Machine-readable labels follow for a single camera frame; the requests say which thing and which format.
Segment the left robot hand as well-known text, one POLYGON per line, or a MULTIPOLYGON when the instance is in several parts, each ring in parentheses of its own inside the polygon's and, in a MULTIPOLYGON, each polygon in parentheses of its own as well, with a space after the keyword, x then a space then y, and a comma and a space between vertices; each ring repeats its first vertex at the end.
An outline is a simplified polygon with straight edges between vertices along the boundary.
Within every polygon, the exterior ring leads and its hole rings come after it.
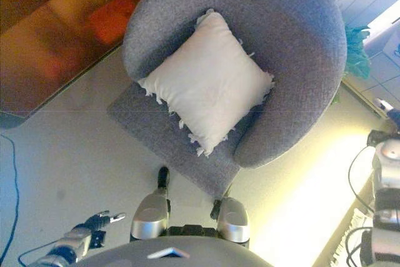
POLYGON ((92 232, 99 231, 109 224, 113 224, 123 220, 126 217, 125 213, 110 214, 110 211, 102 211, 92 215, 84 222, 84 227, 92 232))

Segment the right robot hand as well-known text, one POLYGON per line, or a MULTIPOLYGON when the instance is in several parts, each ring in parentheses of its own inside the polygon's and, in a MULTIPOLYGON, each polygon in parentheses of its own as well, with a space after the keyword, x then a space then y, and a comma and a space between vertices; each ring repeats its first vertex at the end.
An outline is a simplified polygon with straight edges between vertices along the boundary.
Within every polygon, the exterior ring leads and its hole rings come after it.
POLYGON ((375 98, 374 104, 395 124, 396 131, 399 131, 399 110, 381 98, 375 98))

